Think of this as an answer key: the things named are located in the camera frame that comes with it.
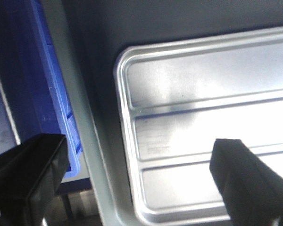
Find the metal surface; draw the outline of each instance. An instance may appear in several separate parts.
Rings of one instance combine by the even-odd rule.
[[[283,27],[128,48],[115,78],[143,224],[229,218],[208,169],[216,138],[241,139],[283,177]]]

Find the metal tray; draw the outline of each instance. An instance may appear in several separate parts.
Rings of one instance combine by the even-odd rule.
[[[145,225],[229,218],[208,168],[216,138],[241,139],[283,177],[283,27],[131,47],[115,79]]]

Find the stainless steel tray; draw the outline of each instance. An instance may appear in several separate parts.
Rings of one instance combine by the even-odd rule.
[[[208,169],[216,138],[241,139],[283,177],[283,27],[131,47],[115,79],[143,224],[229,218]]]

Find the blue plastic bin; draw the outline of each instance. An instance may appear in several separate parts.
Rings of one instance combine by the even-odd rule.
[[[20,140],[65,134],[65,177],[73,177],[80,171],[81,141],[42,6],[37,0],[0,0],[0,13],[0,79]]]

